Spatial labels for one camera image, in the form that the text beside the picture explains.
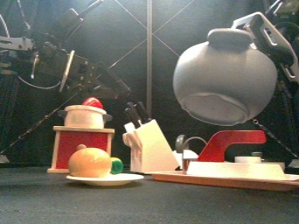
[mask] knife handle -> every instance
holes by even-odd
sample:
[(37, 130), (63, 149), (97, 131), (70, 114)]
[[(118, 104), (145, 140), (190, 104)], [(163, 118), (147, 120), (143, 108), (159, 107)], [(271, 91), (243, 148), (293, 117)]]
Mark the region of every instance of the knife handle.
[(137, 113), (131, 108), (126, 109), (126, 115), (127, 115), (131, 123), (135, 125), (135, 128), (138, 129), (141, 127), (141, 123), (137, 118)]
[(150, 115), (147, 114), (145, 104), (139, 102), (135, 107), (139, 115), (142, 116), (142, 123), (150, 123), (153, 121), (153, 118), (150, 118)]

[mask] black backdrop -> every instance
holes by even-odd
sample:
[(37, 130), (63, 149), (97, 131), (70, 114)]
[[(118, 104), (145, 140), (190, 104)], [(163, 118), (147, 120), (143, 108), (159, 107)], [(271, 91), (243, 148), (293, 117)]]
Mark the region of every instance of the black backdrop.
[[(5, 17), (11, 37), (25, 35), (23, 17), (17, 0), (3, 0), (0, 14)], [(23, 0), (25, 18), (33, 28), (47, 32), (53, 22), (69, 8), (82, 12), (89, 6), (87, 0)], [(153, 117), (161, 124), (163, 133), (174, 148), (175, 138), (185, 134), (209, 140), (219, 130), (258, 130), (253, 122), (234, 127), (209, 125), (193, 119), (182, 110), (175, 100), (173, 77), (179, 55), (193, 45), (206, 41), (207, 33), (214, 28), (231, 27), (237, 18), (255, 11), (265, 11), (261, 0), (154, 0), (154, 65), (153, 65)], [(71, 38), (66, 48), (91, 61), (102, 61), (111, 67), (126, 84), (131, 87), (135, 101), (146, 102), (147, 83), (147, 1), (106, 0), (87, 15), (85, 25)], [(31, 68), (26, 67), (21, 75), (30, 80)], [(39, 86), (51, 86), (58, 79), (50, 76), (30, 80)], [(43, 117), (69, 99), (59, 89), (41, 90), (25, 85), (17, 77), (2, 77), (2, 148), (23, 134)], [(81, 104), (85, 99), (77, 97), (67, 105)], [(130, 149), (122, 136), (126, 132), (123, 101), (103, 100), (107, 112), (114, 116), (107, 127), (117, 130), (113, 154), (130, 163)], [(274, 131), (289, 147), (294, 142), (287, 128), (287, 116), (283, 98), (278, 95), (266, 111), (259, 116), (261, 122)], [(17, 163), (49, 165), (53, 161), (54, 125), (63, 125), (55, 115), (39, 129), (29, 135), (6, 155)], [(290, 158), (289, 153), (271, 139), (263, 145), (234, 145), (230, 155), (247, 155), (251, 151), (263, 151), (270, 157)]]

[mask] white knife block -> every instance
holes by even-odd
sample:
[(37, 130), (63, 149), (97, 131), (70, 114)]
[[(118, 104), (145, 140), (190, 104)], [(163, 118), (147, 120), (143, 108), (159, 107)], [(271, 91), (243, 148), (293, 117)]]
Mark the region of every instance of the white knife block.
[(123, 140), (131, 148), (131, 172), (166, 172), (179, 166), (157, 120), (130, 130)]

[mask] black curtain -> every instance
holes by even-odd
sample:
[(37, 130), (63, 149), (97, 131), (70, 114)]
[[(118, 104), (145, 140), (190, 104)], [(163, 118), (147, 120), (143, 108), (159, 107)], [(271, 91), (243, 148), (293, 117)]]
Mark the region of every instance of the black curtain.
[[(82, 12), (91, 1), (85, 0), (22, 0), (25, 19), (33, 29), (49, 32), (50, 27), (63, 13), (74, 8)], [(237, 18), (255, 11), (265, 11), (263, 1), (259, 0), (154, 0), (154, 111), (153, 116), (161, 124), (163, 133), (174, 148), (175, 138), (185, 134), (189, 137), (201, 136), (209, 140), (219, 130), (255, 130), (253, 122), (234, 127), (209, 125), (193, 119), (182, 110), (174, 96), (173, 77), (179, 55), (193, 45), (206, 41), (207, 33), (214, 28), (231, 27)], [(11, 32), (11, 37), (25, 35), (25, 19), (17, 0), (3, 0), (0, 14), (5, 17)], [(146, 38), (147, 38), (147, 1), (146, 0), (106, 0), (105, 3), (86, 16), (85, 24), (66, 45), (67, 50), (91, 61), (102, 61), (126, 84), (131, 87), (135, 102), (146, 102)], [(55, 85), (58, 78), (43, 76), (37, 80), (30, 79), (31, 67), (23, 69), (23, 76), (35, 85), (45, 87)], [(2, 99), (13, 97), (13, 105), (2, 104), (11, 122), (3, 127), (5, 137), (2, 147), (10, 143), (50, 114), (67, 100), (69, 95), (61, 94), (58, 88), (41, 90), (30, 87), (14, 77), (14, 91), (7, 90), (13, 84), (9, 77), (2, 77)], [(82, 104), (85, 99), (77, 97), (67, 105)], [(107, 112), (114, 116), (107, 127), (117, 130), (113, 143), (113, 154), (130, 164), (130, 149), (123, 144), (123, 125), (126, 101), (103, 100)], [(261, 115), (265, 125), (290, 144), (286, 127), (286, 115), (279, 101), (271, 102), (269, 109)], [(63, 125), (63, 120), (55, 115), (26, 137), (25, 140), (10, 148), (7, 156), (18, 163), (49, 165), (53, 161), (53, 146), (55, 132), (53, 126)], [(289, 158), (289, 154), (273, 139), (265, 145), (233, 146), (231, 155), (249, 154), (251, 151), (265, 151), (269, 155)]]

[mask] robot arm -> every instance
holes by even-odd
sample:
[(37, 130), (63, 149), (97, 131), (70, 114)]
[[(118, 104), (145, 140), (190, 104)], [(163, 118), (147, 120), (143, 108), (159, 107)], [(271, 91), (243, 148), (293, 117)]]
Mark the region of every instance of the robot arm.
[(19, 74), (25, 65), (33, 72), (61, 78), (61, 92), (79, 91), (98, 98), (117, 99), (130, 95), (130, 87), (99, 63), (66, 51), (62, 46), (83, 24), (83, 18), (103, 0), (94, 1), (79, 14), (70, 9), (54, 23), (50, 33), (30, 31), (33, 38), (0, 36), (0, 75)]

